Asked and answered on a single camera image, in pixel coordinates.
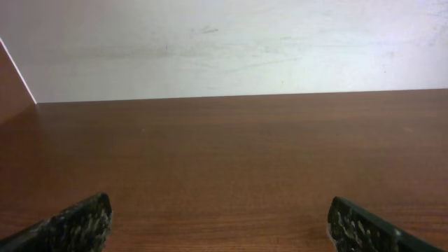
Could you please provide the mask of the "black speckled left gripper left finger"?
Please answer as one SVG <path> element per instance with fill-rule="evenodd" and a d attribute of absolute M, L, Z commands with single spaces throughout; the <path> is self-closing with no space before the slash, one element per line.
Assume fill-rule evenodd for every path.
<path fill-rule="evenodd" d="M 97 193 L 1 240 L 1 252 L 101 252 L 111 231 L 109 196 Z"/>

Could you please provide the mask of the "black speckled left gripper right finger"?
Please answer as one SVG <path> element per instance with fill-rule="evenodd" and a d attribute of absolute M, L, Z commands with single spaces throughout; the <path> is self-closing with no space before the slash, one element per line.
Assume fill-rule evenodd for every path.
<path fill-rule="evenodd" d="M 331 202 L 327 231 L 337 252 L 443 252 L 343 197 Z"/>

